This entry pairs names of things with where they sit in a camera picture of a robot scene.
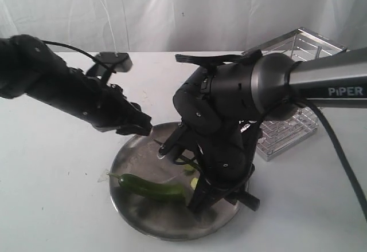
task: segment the robotic arm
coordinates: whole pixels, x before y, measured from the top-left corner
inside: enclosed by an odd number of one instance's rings
[[[281,53],[263,56],[260,50],[244,56],[177,55],[176,60],[200,67],[173,97],[182,123],[159,154],[175,160],[184,150],[194,153],[188,163],[197,161],[200,178],[188,205],[193,212],[222,198],[258,208],[260,201],[245,191],[245,184],[255,169],[252,161],[263,120],[288,119],[304,103],[367,108],[367,48],[307,62]],[[341,161],[345,159],[342,164],[352,184],[358,184],[340,144],[334,146]],[[362,197],[360,186],[358,192]]]
[[[43,41],[27,35],[0,39],[0,96],[24,93],[93,125],[121,135],[149,135],[151,117],[126,100],[122,88],[107,85],[112,72],[128,71],[126,53],[100,53],[86,74],[67,67]]]

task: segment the pepper stem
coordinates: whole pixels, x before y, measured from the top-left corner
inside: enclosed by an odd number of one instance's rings
[[[107,173],[108,176],[113,176],[114,178],[120,178],[120,176],[118,174],[113,174],[113,173]]]

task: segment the white tabletop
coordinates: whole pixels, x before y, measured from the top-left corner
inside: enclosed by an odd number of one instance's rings
[[[88,69],[77,53],[60,53]],[[179,120],[172,95],[195,70],[174,53],[131,53],[129,73],[113,75],[153,124]],[[325,109],[367,190],[367,110]],[[255,157],[251,193],[224,228],[188,242],[164,242],[132,229],[116,212],[106,169],[129,137],[27,96],[0,99],[0,251],[366,251],[367,225],[324,129],[279,157]]]

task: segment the white curtain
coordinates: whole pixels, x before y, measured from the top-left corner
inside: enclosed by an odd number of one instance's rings
[[[0,36],[88,51],[246,50],[300,26],[367,46],[367,0],[0,0]]]

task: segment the metal wire basket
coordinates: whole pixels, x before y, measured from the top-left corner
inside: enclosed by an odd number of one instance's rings
[[[264,55],[281,52],[295,61],[307,61],[346,51],[346,47],[304,27],[249,49],[243,54],[254,49],[261,49]],[[310,109],[303,108],[286,121],[265,121],[261,128],[263,137],[259,139],[256,151],[264,160],[269,161],[316,133],[318,124],[316,115]]]

